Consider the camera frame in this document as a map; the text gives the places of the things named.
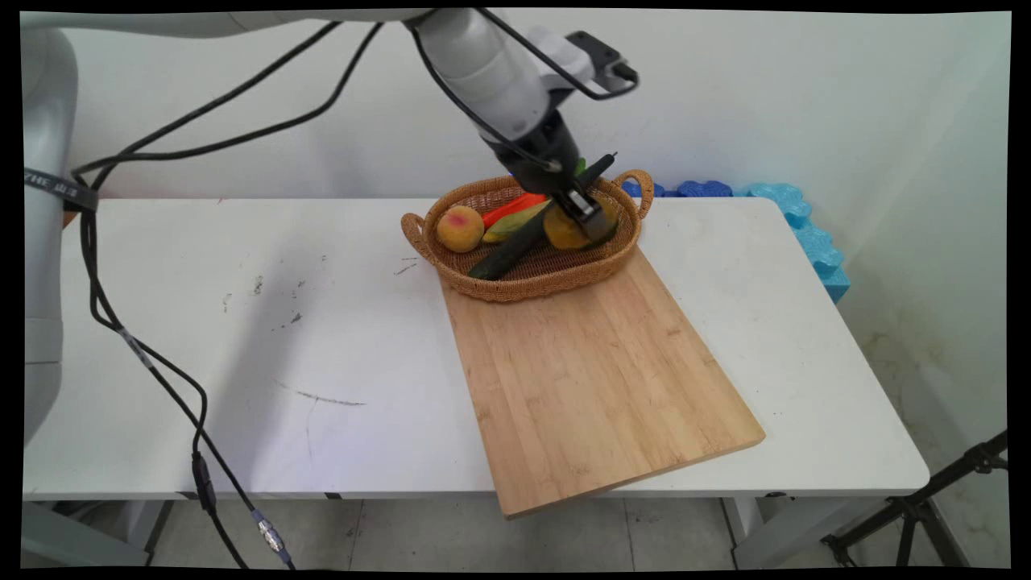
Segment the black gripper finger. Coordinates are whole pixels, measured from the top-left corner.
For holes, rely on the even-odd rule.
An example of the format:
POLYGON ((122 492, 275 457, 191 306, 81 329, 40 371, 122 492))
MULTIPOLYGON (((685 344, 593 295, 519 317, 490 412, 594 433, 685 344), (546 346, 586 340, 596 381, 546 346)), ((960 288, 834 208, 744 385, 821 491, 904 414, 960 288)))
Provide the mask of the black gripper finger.
POLYGON ((588 242, 600 241, 611 228, 604 206, 593 193, 590 193, 588 187, 575 187, 574 191, 583 191, 590 196, 590 221, 586 225, 586 231, 581 231, 583 236, 588 242))
POLYGON ((581 231, 586 231, 586 225, 590 221, 590 196, 583 191, 560 191, 553 195, 557 208, 577 226, 581 231))

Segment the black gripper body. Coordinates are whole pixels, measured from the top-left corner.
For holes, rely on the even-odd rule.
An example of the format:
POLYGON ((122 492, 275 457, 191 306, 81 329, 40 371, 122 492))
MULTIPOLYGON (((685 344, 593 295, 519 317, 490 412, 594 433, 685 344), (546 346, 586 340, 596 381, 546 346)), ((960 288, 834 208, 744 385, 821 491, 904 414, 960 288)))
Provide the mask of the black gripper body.
POLYGON ((486 140, 495 158, 523 190, 545 196, 564 196, 574 189, 579 155, 577 143, 562 114, 552 109, 512 146, 486 140))

